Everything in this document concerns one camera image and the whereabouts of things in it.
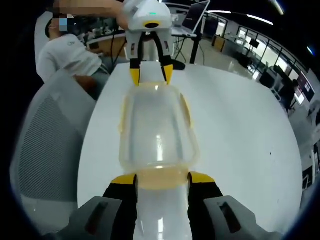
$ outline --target chair backrest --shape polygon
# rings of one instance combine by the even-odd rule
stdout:
[[[77,209],[79,160],[95,104],[60,70],[37,92],[26,113],[11,164],[11,184],[29,217],[36,225],[44,223],[48,231],[59,230],[65,220],[68,224],[68,214],[59,219],[61,207],[65,212]],[[60,223],[45,223],[49,218]]]

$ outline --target ceiling light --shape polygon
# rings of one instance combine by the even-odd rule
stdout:
[[[265,20],[263,18],[257,17],[257,16],[252,16],[252,15],[249,15],[249,14],[247,14],[246,16],[249,17],[249,18],[252,18],[252,19],[256,19],[256,20],[262,21],[262,22],[264,22],[266,24],[270,24],[272,26],[274,25],[272,22],[270,22],[268,20]]]
[[[280,15],[284,15],[285,11],[284,9],[281,7],[281,5],[277,2],[277,0],[270,0],[272,5],[278,10],[278,12],[280,13]]]
[[[210,13],[210,14],[231,14],[230,11],[220,11],[220,10],[209,10],[208,13]]]
[[[314,56],[315,54],[314,54],[314,52],[311,50],[311,48],[310,47],[306,47],[307,49],[308,49],[308,51],[312,54],[312,56]]]

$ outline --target laptop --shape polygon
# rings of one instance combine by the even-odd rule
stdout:
[[[202,20],[210,1],[202,1],[192,4],[181,26],[172,28],[173,36],[190,36],[194,35],[197,27]]]

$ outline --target floor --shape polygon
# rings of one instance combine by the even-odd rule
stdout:
[[[181,50],[183,55],[179,54],[177,60],[183,63],[186,60],[186,62],[189,63],[193,45],[194,42],[191,39],[186,39]],[[234,58],[223,55],[221,52],[215,50],[211,46],[211,42],[209,40],[203,39],[199,45],[202,47],[203,52],[199,47],[195,58],[195,64],[221,69],[230,73],[238,74],[250,80],[253,79],[253,74],[248,69],[241,66]]]

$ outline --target person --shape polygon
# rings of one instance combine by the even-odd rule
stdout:
[[[291,103],[295,97],[295,92],[299,88],[299,82],[295,79],[291,84],[286,84],[279,91],[279,96],[281,97],[280,103],[283,105],[285,110],[288,112]]]
[[[118,63],[127,62],[119,57],[114,63],[111,57],[100,58],[97,54],[102,53],[100,49],[89,50],[80,40],[70,32],[69,29],[61,29],[61,20],[67,20],[67,13],[76,15],[91,15],[95,10],[76,7],[77,1],[59,0],[54,3],[58,8],[59,14],[53,14],[45,28],[45,34],[49,42],[39,53],[36,66],[38,75],[44,82],[47,82],[58,70],[65,69],[70,76],[88,92],[95,100],[104,88],[110,74]],[[126,19],[121,14],[122,3],[114,0],[106,0],[103,9],[98,11],[95,16],[114,17],[122,28],[127,28]]]

